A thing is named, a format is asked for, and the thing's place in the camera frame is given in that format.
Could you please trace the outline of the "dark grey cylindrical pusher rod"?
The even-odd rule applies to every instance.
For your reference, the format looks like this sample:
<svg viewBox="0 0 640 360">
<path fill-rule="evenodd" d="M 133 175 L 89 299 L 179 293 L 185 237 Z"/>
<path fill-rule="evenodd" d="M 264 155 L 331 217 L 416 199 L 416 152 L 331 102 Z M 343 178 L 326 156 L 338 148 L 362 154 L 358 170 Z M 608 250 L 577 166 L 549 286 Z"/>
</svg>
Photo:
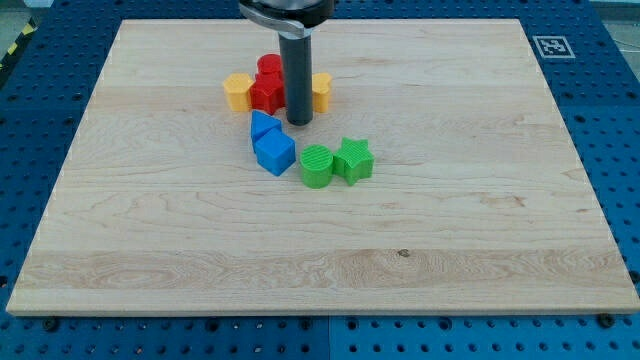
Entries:
<svg viewBox="0 0 640 360">
<path fill-rule="evenodd" d="M 311 37 L 279 34 L 288 122 L 305 126 L 313 119 Z"/>
</svg>

